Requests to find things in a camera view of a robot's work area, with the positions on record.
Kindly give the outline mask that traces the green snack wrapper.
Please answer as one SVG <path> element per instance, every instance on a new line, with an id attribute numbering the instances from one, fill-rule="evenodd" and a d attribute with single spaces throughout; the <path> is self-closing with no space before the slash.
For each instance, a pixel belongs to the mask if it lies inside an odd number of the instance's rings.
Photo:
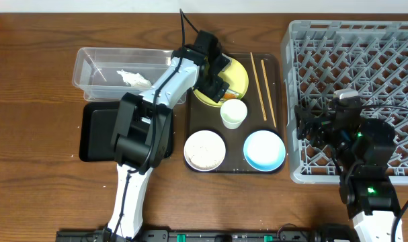
<path id="1" fill-rule="evenodd" d="M 237 99 L 240 96 L 239 93 L 236 91 L 233 91 L 231 89 L 228 89 L 225 94 L 223 95 L 224 100 L 229 100 L 229 99 Z"/>

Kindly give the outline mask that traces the white tissue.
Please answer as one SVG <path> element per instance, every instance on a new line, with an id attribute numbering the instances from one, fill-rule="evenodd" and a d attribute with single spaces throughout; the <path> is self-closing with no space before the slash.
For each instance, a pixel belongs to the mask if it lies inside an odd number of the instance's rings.
<path id="1" fill-rule="evenodd" d="M 122 80 L 125 84 L 131 87 L 148 89 L 152 86 L 152 83 L 149 80 L 145 79 L 140 73 L 130 73 L 122 69 L 120 71 L 117 71 L 117 74 L 122 77 Z"/>

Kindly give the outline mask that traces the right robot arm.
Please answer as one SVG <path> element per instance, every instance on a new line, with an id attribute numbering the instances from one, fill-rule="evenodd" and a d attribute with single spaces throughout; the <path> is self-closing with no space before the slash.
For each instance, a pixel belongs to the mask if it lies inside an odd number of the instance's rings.
<path id="1" fill-rule="evenodd" d="M 403 241 L 401 206 L 386 174 L 395 152 L 394 128 L 363 118 L 359 97 L 333 98 L 332 112 L 315 116 L 295 106 L 297 137 L 331 150 L 339 172 L 339 195 L 360 241 Z"/>

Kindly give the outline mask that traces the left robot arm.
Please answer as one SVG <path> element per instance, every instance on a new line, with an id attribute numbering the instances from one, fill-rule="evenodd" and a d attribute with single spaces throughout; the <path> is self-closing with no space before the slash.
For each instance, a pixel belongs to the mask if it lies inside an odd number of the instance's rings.
<path id="1" fill-rule="evenodd" d="M 171 142 L 173 107 L 189 89 L 219 102 L 229 84 L 218 74 L 230 64 L 218 38 L 200 30 L 193 44 L 173 51 L 170 67 L 149 90 L 122 97 L 111 138 L 118 190 L 104 241 L 132 241 L 138 235 L 149 178 Z"/>

